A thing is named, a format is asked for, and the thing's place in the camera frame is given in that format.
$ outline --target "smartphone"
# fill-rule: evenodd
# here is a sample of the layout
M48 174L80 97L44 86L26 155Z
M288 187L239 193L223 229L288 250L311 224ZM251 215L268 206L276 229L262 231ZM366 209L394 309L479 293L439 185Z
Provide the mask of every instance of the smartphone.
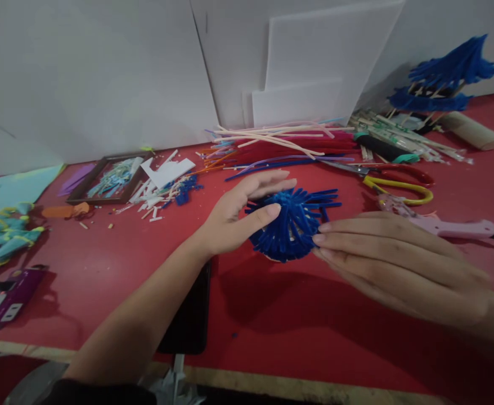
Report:
M159 353L200 354L208 338L211 260L207 262L172 319L157 348Z

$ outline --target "purple paper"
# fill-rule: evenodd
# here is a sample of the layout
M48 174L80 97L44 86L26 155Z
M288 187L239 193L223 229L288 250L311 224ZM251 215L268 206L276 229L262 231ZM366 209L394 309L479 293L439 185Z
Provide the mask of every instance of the purple paper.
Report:
M64 196L64 195L69 195L73 192L73 190L79 185L82 180L84 180L84 177L88 175L89 172L93 170L95 167L94 164L82 166L80 169L74 173L69 180L67 180L63 185L61 186L61 189L57 193L58 197Z

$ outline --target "pipe cleaner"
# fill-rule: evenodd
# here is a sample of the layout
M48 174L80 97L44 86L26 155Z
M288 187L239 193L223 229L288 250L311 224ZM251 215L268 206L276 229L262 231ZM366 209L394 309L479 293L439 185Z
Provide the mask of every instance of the pipe cleaner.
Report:
M309 194L302 188L293 188L249 202L246 214L255 212L269 204L279 203L279 216L267 227L255 232L249 240L268 258L286 263L288 260L301 259L315 247L313 235L318 232L319 218L327 220L326 208L341 206L334 202L338 189L324 190Z

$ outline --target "picture frame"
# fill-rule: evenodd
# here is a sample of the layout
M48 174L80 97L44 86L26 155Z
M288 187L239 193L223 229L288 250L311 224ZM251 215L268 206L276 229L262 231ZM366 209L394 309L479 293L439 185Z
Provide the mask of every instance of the picture frame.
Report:
M95 197L87 197L88 191L93 187L94 183L100 178L103 172L114 163L125 159L131 158L143 158L144 161L153 157L153 154L150 151L140 151L133 152L127 154L119 154L113 156L105 156L103 157L87 174L87 176L82 180L82 182L73 190L73 192L69 195L66 200L67 204L78 205L80 203L88 203L90 205L107 205L107 204L125 204L131 196L133 195L134 189L138 185L144 171L141 167L139 167L134 173L131 180L127 183L127 185L121 191L121 194L118 196L112 196L109 198L105 198L102 196Z

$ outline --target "purple package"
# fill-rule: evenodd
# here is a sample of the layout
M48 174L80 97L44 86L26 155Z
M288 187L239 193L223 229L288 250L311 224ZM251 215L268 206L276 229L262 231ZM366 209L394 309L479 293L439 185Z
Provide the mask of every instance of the purple package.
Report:
M78 169L70 178L61 186L61 189L57 193L58 197L69 195L76 188L77 185L88 175L89 172L95 167L94 164L82 166Z
M47 267L35 265L25 270L15 270L5 285L6 291L0 292L0 323L12 322L22 306L28 303L46 274Z

